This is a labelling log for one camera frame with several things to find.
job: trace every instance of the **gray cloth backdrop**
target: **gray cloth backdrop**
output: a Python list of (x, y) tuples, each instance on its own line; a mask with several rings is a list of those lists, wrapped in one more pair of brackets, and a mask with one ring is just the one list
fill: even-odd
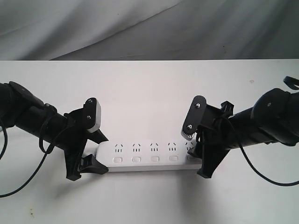
[(299, 58), (299, 0), (0, 0), (0, 60)]

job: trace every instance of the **black cable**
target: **black cable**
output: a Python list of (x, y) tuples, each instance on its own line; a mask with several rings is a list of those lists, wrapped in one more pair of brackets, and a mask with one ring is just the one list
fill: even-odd
[[(44, 124), (45, 124), (46, 122), (48, 123), (50, 119), (46, 119), (46, 120), (44, 121), (43, 125), (42, 125), (42, 127), (44, 127), (43, 129), (41, 129), (41, 133), (40, 133), (40, 141), (42, 140), (42, 142), (43, 142), (43, 139), (42, 139), (42, 137), (43, 137), (43, 132), (46, 130), (46, 125), (44, 125)], [(7, 147), (7, 132), (6, 132), (6, 128), (4, 127), (4, 125), (3, 125), (3, 123), (2, 123), (2, 120), (0, 120), (0, 125), (2, 126), (4, 136), (6, 136), (6, 138), (5, 138), (5, 142), (4, 142), (4, 147), (3, 147), (2, 152), (1, 152), (1, 155), (2, 155), (2, 154), (4, 154), (5, 149), (6, 149), (6, 147)], [(37, 174), (37, 172), (38, 172), (39, 169), (41, 168), (41, 166), (42, 166), (43, 162), (45, 161), (47, 155), (50, 154), (50, 153), (52, 152), (53, 148), (55, 147), (55, 143), (56, 143), (56, 140), (58, 139), (58, 137), (59, 137), (59, 136), (60, 136), (66, 129), (68, 129), (68, 128), (69, 128), (69, 127), (66, 127), (66, 128), (63, 129), (61, 132), (59, 132), (58, 135), (56, 135), (56, 137), (53, 139), (53, 141), (52, 141), (52, 142), (50, 143), (50, 145), (48, 146), (47, 151), (44, 150), (44, 156), (43, 156), (41, 162), (38, 164), (36, 170), (35, 170), (35, 171), (33, 172), (33, 174), (30, 176), (30, 178), (29, 178), (23, 185), (21, 185), (18, 189), (14, 190), (14, 191), (12, 191), (12, 192), (10, 192), (10, 193), (0, 195), (0, 198), (2, 198), (2, 197), (7, 197), (7, 196), (11, 196), (11, 195), (13, 195), (13, 194), (19, 192), (20, 190), (22, 190), (22, 189), (23, 189), (23, 188), (24, 188), (24, 187), (25, 187), (25, 186), (26, 186), (26, 185), (33, 179), (33, 177)]]
[(295, 181), (295, 182), (291, 182), (291, 183), (279, 183), (279, 182), (273, 181), (273, 180), (269, 179), (268, 177), (264, 176), (263, 174), (261, 174), (261, 173), (260, 173), (260, 172), (259, 172), (253, 165), (252, 165), (251, 161), (249, 160), (248, 156), (246, 155), (245, 150), (244, 150), (244, 148), (243, 148), (243, 146), (242, 146), (242, 143), (241, 143), (241, 141), (240, 141), (240, 139), (239, 139), (239, 137), (238, 137), (238, 135), (237, 135), (237, 132), (236, 132), (234, 126), (232, 125), (232, 123), (229, 121), (229, 119), (227, 119), (227, 118), (225, 118), (225, 117), (222, 117), (222, 118), (223, 118), (223, 119), (230, 125), (231, 129), (232, 129), (233, 132), (234, 132), (234, 135), (235, 135), (235, 138), (236, 138), (236, 140), (237, 140), (237, 143), (238, 143), (238, 145), (239, 145), (239, 147), (240, 147), (240, 149), (241, 149), (241, 152), (243, 153), (243, 155), (244, 155), (244, 157), (245, 157), (247, 163), (249, 164), (249, 166), (253, 169), (253, 171), (254, 171), (257, 175), (259, 175), (259, 176), (260, 176), (261, 178), (263, 178), (264, 180), (266, 180), (266, 181), (268, 181), (268, 182), (270, 182), (270, 183), (272, 183), (272, 184), (278, 185), (278, 186), (290, 187), (290, 186), (295, 186), (295, 185), (298, 185), (298, 184), (299, 184), (299, 181)]
[(6, 147), (7, 147), (7, 143), (8, 143), (8, 138), (7, 138), (7, 132), (6, 132), (6, 128), (4, 127), (4, 124), (2, 122), (2, 120), (0, 119), (0, 126), (2, 127), (2, 131), (3, 131), (3, 134), (4, 134), (4, 145), (3, 145), (3, 148), (1, 150), (1, 153), (0, 153), (0, 160), (2, 159), (5, 151), (6, 151)]

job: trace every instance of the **white table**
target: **white table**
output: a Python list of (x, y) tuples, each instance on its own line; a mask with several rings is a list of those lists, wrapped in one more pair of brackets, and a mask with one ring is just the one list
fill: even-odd
[[(60, 113), (96, 97), (102, 106), (101, 130), (111, 140), (181, 138), (180, 128), (194, 96), (202, 95), (214, 106), (229, 100), (239, 112), (275, 87), (290, 91), (282, 82), (286, 75), (299, 78), (299, 60), (0, 62), (0, 69), (0, 82), (22, 84)], [(38, 138), (16, 127), (8, 130), (8, 139), (0, 162), (1, 194), (23, 184), (43, 156)], [(89, 142), (86, 151), (95, 147)], [(299, 179), (298, 147), (261, 144), (246, 151), (268, 177), (281, 182)], [(299, 221), (299, 186), (283, 188), (262, 180), (238, 149), (227, 155), (212, 179), (203, 179), (194, 171), (163, 171), (84, 174), (72, 182), (65, 174), (63, 151), (56, 148), (25, 189), (0, 199), (0, 222)]]

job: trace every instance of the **electrical outlet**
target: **electrical outlet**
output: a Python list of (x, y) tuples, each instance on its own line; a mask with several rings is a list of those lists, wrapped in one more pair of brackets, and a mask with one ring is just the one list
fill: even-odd
[(199, 169), (201, 160), (187, 154), (196, 141), (135, 140), (105, 141), (99, 144), (96, 158), (110, 172)]

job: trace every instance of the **wire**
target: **wire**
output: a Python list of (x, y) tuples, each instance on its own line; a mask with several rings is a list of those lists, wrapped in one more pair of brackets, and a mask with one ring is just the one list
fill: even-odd
[[(40, 141), (42, 141), (42, 142), (43, 142), (43, 132), (44, 132), (45, 129), (46, 129), (46, 125), (44, 125), (44, 124), (45, 124), (46, 122), (48, 123), (49, 120), (50, 120), (50, 119), (46, 119), (46, 120), (44, 121), (43, 125), (42, 125), (42, 128), (41, 128)], [(4, 137), (5, 137), (5, 139), (4, 139), (4, 146), (3, 146), (3, 149), (2, 149), (2, 151), (1, 151), (1, 155), (0, 155), (0, 158), (2, 158), (2, 156), (3, 156), (3, 154), (4, 154), (5, 150), (6, 150), (6, 147), (7, 147), (7, 132), (6, 132), (6, 128), (4, 127), (3, 122), (2, 122), (1, 119), (0, 119), (0, 125), (2, 126), (3, 133), (4, 133)], [(53, 139), (53, 141), (52, 141), (52, 142), (50, 143), (50, 145), (48, 146), (47, 151), (44, 150), (44, 156), (43, 156), (41, 162), (38, 164), (36, 170), (35, 170), (35, 171), (33, 172), (33, 174), (30, 176), (30, 178), (29, 178), (25, 183), (23, 183), (18, 189), (14, 190), (14, 191), (12, 191), (12, 192), (10, 192), (10, 193), (0, 195), (0, 198), (2, 198), (2, 197), (7, 197), (7, 196), (11, 196), (11, 195), (13, 195), (13, 194), (19, 192), (19, 191), (22, 190), (27, 184), (29, 184), (29, 182), (33, 179), (33, 177), (37, 174), (37, 172), (38, 172), (39, 169), (41, 168), (41, 166), (42, 166), (43, 162), (45, 161), (47, 155), (50, 154), (50, 153), (52, 152), (53, 148), (55, 147), (55, 143), (56, 143), (57, 138), (58, 138), (58, 137), (59, 137), (65, 130), (67, 130), (68, 128), (70, 128), (70, 127), (66, 127), (66, 128), (63, 129), (61, 132), (59, 132), (58, 135), (56, 135), (56, 137)]]
[(259, 175), (259, 176), (260, 176), (261, 178), (263, 178), (264, 180), (266, 180), (266, 181), (268, 181), (268, 182), (270, 182), (270, 183), (272, 183), (272, 184), (278, 185), (278, 186), (290, 187), (290, 186), (295, 186), (295, 185), (298, 185), (298, 184), (299, 184), (299, 181), (295, 181), (295, 182), (291, 182), (291, 183), (279, 183), (279, 182), (273, 181), (273, 180), (269, 179), (268, 177), (264, 176), (263, 174), (261, 174), (261, 173), (260, 173), (260, 172), (259, 172), (253, 165), (252, 165), (251, 161), (249, 160), (248, 156), (246, 155), (245, 150), (244, 150), (244, 148), (243, 148), (243, 146), (242, 146), (242, 143), (241, 143), (241, 141), (240, 141), (240, 139), (239, 139), (239, 137), (238, 137), (238, 135), (237, 135), (237, 132), (236, 132), (234, 126), (232, 125), (232, 123), (229, 121), (229, 119), (227, 119), (227, 118), (225, 118), (225, 117), (222, 117), (222, 119), (224, 119), (224, 120), (230, 125), (231, 129), (232, 129), (233, 132), (234, 132), (235, 139), (237, 140), (237, 143), (238, 143), (238, 145), (239, 145), (239, 147), (240, 147), (240, 149), (241, 149), (241, 152), (243, 153), (243, 155), (244, 155), (244, 157), (245, 157), (247, 163), (249, 164), (249, 166), (253, 169), (253, 171), (254, 171), (257, 175)]
[(6, 128), (4, 127), (4, 124), (2, 122), (2, 120), (0, 119), (0, 126), (2, 127), (2, 131), (3, 131), (3, 134), (4, 134), (4, 145), (3, 145), (3, 148), (1, 150), (1, 153), (0, 153), (0, 160), (2, 159), (5, 151), (6, 151), (6, 147), (7, 147), (7, 143), (8, 143), (8, 138), (7, 138), (7, 132), (6, 132)]

